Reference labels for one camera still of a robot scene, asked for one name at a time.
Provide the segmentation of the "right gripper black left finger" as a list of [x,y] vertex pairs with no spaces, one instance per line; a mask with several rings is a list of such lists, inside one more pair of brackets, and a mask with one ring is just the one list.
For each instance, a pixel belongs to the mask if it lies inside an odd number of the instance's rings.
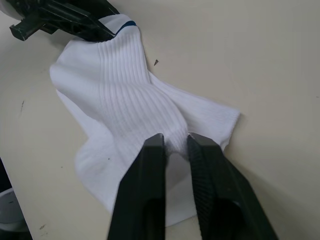
[[166,216],[164,136],[147,139],[120,181],[109,240],[163,240]]

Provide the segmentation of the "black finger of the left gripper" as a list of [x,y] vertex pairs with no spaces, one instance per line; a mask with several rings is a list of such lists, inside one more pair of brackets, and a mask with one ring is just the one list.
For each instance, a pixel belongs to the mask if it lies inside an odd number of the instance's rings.
[[91,15],[85,16],[74,25],[77,37],[88,42],[105,42],[113,39],[116,34]]
[[90,0],[89,6],[91,7],[89,12],[97,18],[120,14],[120,12],[107,0]]

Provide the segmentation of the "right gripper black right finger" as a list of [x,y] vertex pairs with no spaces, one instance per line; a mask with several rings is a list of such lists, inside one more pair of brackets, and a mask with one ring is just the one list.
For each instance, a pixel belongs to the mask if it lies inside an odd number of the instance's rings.
[[217,143],[190,133],[187,150],[202,239],[278,239],[249,181]]

